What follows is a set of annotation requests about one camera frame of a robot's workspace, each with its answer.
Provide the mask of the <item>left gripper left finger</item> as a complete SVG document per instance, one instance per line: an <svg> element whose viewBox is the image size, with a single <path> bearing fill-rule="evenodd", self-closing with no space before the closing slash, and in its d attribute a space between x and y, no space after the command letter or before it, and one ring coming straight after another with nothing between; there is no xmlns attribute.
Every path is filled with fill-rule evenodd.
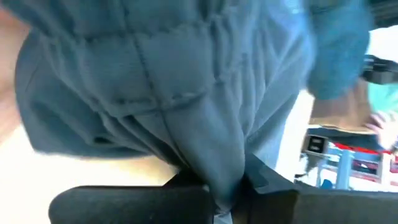
<svg viewBox="0 0 398 224"><path fill-rule="evenodd" d="M50 203L52 224L212 224L213 199L194 174L163 186L79 186Z"/></svg>

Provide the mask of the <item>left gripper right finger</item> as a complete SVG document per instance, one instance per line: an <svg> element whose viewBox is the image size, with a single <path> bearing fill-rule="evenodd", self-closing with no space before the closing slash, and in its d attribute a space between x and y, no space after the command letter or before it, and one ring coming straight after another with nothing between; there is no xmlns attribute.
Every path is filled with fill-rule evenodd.
<svg viewBox="0 0 398 224"><path fill-rule="evenodd" d="M232 217L235 224L397 224L397 194L295 184L249 155Z"/></svg>

